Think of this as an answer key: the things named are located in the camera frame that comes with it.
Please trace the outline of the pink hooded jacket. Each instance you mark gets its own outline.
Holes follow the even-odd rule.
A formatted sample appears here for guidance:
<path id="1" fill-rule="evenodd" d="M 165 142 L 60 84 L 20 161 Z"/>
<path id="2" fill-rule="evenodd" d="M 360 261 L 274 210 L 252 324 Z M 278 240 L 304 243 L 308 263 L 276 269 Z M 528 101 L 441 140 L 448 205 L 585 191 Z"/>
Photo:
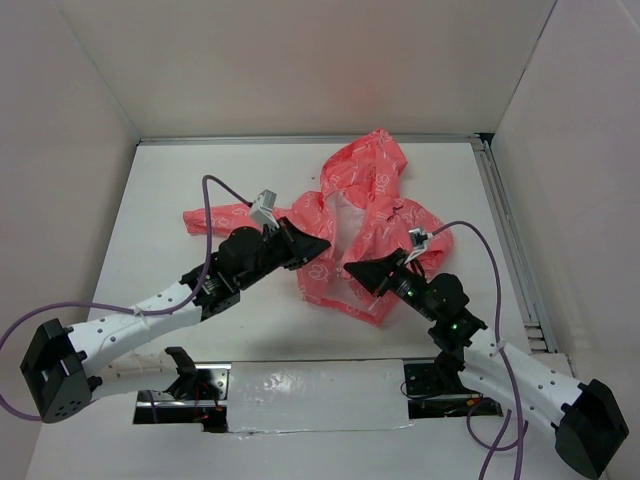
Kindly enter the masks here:
<path id="1" fill-rule="evenodd" d="M 345 270 L 349 262 L 411 250 L 409 231 L 436 231 L 442 221 L 401 195 L 408 160 L 384 129 L 369 133 L 333 154 L 323 165 L 319 188 L 307 191 L 276 217 L 330 241 L 331 247 L 297 272 L 304 301 L 380 326 L 397 305 L 391 294 L 374 298 Z"/>

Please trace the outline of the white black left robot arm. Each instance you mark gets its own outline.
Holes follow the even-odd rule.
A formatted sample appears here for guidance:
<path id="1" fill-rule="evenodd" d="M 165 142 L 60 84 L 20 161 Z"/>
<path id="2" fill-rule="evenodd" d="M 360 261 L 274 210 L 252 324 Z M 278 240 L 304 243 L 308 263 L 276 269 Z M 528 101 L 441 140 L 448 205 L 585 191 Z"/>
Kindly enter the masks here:
<path id="1" fill-rule="evenodd" d="M 140 390 L 144 381 L 176 399 L 189 397 L 198 376 L 183 348 L 137 358 L 131 352 L 228 310 L 265 276 L 298 270 L 330 246 L 285 217 L 275 228 L 240 227 L 204 264 L 138 306 L 69 327 L 57 319 L 42 323 L 20 364 L 40 420 L 66 420 L 100 398 Z"/>

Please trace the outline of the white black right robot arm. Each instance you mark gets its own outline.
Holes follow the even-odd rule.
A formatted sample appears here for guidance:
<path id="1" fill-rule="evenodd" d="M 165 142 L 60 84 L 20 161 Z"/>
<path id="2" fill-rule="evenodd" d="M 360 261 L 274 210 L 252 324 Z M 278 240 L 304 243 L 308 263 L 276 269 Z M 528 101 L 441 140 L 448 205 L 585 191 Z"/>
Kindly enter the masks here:
<path id="1" fill-rule="evenodd" d="M 497 340 L 494 331 L 467 308 L 457 276 L 432 280 L 412 271 L 398 249 L 376 260 L 345 264 L 368 293 L 387 293 L 432 321 L 428 333 L 441 352 L 436 379 L 448 392 L 479 392 L 513 413 L 554 445 L 561 460 L 587 479 L 598 479 L 629 435 L 612 390 L 597 379 L 567 376 Z"/>

